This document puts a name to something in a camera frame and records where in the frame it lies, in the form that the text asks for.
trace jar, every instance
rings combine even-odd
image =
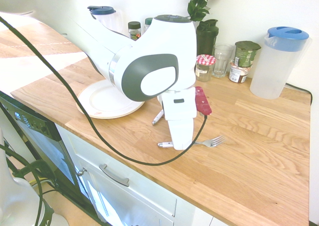
[[[235,65],[233,62],[230,62],[230,66],[229,80],[234,83],[243,83],[246,80],[251,67],[242,68]]]
[[[211,73],[213,71],[213,66],[216,59],[212,55],[201,54],[196,58],[196,68],[195,75],[196,79],[201,82],[207,82],[211,78]]]
[[[145,31],[149,28],[150,24],[152,23],[153,18],[146,18],[145,19]]]
[[[261,46],[252,41],[239,41],[235,45],[235,65],[239,67],[251,67],[257,50],[261,49]]]
[[[138,21],[129,22],[130,39],[138,40],[141,37],[141,23]]]

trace water jug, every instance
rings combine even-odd
[[[250,91],[264,99],[278,98],[292,69],[303,56],[308,38],[306,32],[297,28],[268,29]]]
[[[122,15],[110,6],[89,6],[90,13],[108,29],[121,33],[123,30]]]

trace fork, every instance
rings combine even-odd
[[[202,144],[205,145],[207,147],[216,147],[218,145],[220,145],[221,143],[224,143],[226,140],[226,137],[224,135],[220,135],[218,137],[215,137],[213,139],[209,139],[209,140],[205,140],[203,142],[201,141],[195,141],[194,145],[196,144]],[[169,142],[161,142],[158,143],[158,147],[161,148],[169,148],[169,147],[174,147],[173,142],[169,141]]]

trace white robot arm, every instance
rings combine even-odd
[[[196,117],[193,23],[176,15],[153,19],[137,41],[108,30],[77,0],[0,0],[0,11],[47,24],[85,52],[96,70],[132,101],[162,104],[175,149],[191,143]]]

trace green leaves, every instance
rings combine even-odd
[[[187,12],[191,21],[202,21],[203,18],[209,13],[204,9],[207,5],[207,0],[191,0],[188,3]]]

